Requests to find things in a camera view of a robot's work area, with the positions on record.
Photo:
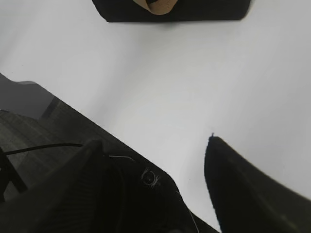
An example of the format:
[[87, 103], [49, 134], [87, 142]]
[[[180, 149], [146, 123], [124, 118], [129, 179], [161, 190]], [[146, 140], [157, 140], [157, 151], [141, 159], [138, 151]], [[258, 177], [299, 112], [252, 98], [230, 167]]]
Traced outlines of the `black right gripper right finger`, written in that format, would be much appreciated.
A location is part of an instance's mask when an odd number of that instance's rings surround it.
[[311, 231], [311, 201], [257, 169], [220, 137], [208, 140], [204, 176], [221, 232]]

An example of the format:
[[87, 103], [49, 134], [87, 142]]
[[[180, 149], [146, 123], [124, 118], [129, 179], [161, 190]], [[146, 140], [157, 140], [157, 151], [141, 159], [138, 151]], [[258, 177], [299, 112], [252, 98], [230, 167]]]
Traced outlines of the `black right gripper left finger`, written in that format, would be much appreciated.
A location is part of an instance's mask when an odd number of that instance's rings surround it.
[[113, 161], [92, 140], [43, 181], [0, 205], [2, 233], [104, 233], [104, 177]]

